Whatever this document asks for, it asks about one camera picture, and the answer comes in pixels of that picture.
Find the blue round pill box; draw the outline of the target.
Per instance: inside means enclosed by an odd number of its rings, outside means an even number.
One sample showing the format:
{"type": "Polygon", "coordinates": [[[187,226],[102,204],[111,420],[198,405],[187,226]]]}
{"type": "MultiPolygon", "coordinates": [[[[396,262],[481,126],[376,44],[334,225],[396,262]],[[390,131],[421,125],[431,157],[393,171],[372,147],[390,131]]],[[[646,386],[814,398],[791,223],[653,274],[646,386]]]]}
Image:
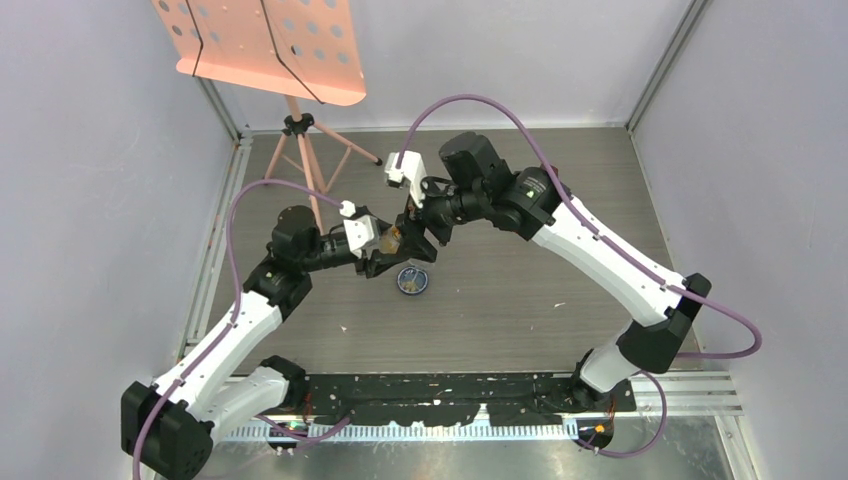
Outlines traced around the blue round pill box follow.
{"type": "Polygon", "coordinates": [[[420,265],[408,264],[398,271],[396,286],[403,295],[421,295],[429,286],[429,273],[420,265]]]}

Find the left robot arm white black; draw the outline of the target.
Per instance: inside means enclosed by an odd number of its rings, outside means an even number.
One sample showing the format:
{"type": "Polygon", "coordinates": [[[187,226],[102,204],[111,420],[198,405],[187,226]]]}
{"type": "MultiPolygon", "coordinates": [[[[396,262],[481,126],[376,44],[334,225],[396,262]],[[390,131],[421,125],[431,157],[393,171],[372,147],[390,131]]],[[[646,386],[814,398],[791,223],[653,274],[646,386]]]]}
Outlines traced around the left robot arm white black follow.
{"type": "Polygon", "coordinates": [[[354,208],[339,228],[322,233],[306,206],[282,210],[266,255],[224,317],[200,343],[151,384],[132,383],[120,402],[121,448],[167,479],[193,479],[213,447],[232,430],[273,408],[293,414],[307,401],[305,370],[272,355],[245,379],[226,380],[277,330],[312,289],[315,271],[352,265],[372,278],[406,260],[404,233],[354,208]]]}

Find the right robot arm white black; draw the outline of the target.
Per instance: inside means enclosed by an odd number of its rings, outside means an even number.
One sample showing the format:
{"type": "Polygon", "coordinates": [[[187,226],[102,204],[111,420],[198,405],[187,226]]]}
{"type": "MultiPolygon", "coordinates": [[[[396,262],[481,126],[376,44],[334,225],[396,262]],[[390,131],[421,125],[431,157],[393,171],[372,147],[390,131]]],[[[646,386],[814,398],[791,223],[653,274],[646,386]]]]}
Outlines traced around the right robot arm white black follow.
{"type": "Polygon", "coordinates": [[[490,140],[465,132],[439,151],[449,176],[427,175],[420,154],[390,155],[386,182],[408,186],[406,218],[447,244],[456,225],[485,219],[502,231],[567,260],[610,293],[631,315],[618,336],[589,350],[567,390],[584,410],[596,410],[630,376],[665,373],[680,352],[710,282],[653,262],[594,220],[582,202],[542,167],[513,171],[490,140]]]}

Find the clear pill bottle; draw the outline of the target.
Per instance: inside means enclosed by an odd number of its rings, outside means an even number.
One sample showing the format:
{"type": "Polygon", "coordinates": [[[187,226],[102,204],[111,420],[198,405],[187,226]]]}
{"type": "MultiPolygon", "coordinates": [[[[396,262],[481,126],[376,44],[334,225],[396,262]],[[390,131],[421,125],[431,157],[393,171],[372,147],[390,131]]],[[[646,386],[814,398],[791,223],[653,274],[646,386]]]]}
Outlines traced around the clear pill bottle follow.
{"type": "Polygon", "coordinates": [[[399,252],[403,243],[403,234],[396,226],[390,226],[380,236],[378,250],[385,255],[395,255],[399,252]]]}

